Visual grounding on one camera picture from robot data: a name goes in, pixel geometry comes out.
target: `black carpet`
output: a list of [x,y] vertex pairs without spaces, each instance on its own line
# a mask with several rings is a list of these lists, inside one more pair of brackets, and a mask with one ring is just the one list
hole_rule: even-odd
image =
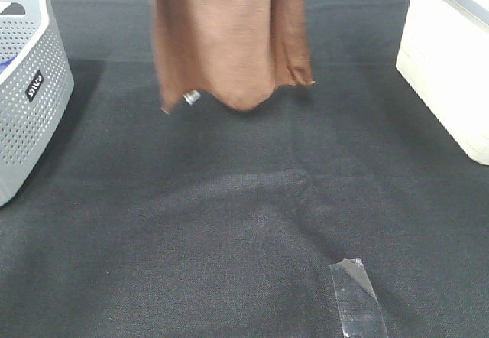
[[317,84],[160,111],[147,0],[51,0],[76,81],[0,210],[0,336],[342,337],[361,258],[390,337],[489,331],[489,168],[395,70],[409,0],[306,0]]

